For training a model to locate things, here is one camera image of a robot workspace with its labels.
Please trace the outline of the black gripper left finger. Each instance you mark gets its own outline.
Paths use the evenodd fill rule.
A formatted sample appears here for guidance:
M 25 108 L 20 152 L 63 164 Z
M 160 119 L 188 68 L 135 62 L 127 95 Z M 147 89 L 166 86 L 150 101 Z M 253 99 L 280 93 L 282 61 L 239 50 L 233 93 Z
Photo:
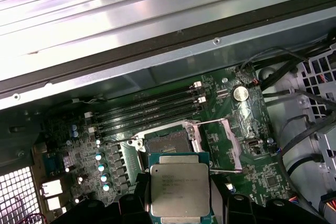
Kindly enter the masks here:
M 134 193 L 121 196 L 105 206 L 96 199 L 87 199 L 60 217 L 54 223 L 152 223 L 145 203 L 149 198 L 150 175 L 138 174 Z

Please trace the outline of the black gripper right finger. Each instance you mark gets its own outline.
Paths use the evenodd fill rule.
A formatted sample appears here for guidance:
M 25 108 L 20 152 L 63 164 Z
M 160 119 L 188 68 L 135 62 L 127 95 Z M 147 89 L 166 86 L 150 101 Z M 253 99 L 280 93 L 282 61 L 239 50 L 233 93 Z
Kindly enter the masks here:
M 210 175 L 211 209 L 218 223 L 296 223 L 288 204 L 273 199 L 261 206 L 242 194 L 233 194 L 219 174 Z

